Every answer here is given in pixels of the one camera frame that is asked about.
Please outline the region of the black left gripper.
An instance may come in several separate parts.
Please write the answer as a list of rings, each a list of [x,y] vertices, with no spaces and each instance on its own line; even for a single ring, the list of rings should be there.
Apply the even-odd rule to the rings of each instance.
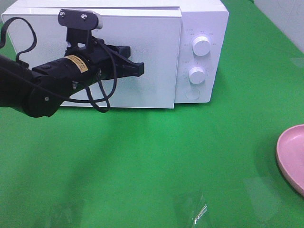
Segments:
[[[96,82],[144,74],[144,63],[128,58],[129,46],[111,46],[92,36],[92,30],[67,28],[70,47],[63,57],[63,78],[70,82]]]

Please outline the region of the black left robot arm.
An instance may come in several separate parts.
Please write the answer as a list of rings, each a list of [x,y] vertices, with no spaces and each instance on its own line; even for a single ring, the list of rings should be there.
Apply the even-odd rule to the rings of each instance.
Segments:
[[[0,105],[30,117],[50,117],[68,101],[90,104],[105,113],[110,97],[104,80],[141,76],[144,63],[132,62],[129,46],[111,46],[95,38],[90,29],[67,29],[70,47],[65,56],[30,68],[17,57],[0,58]]]

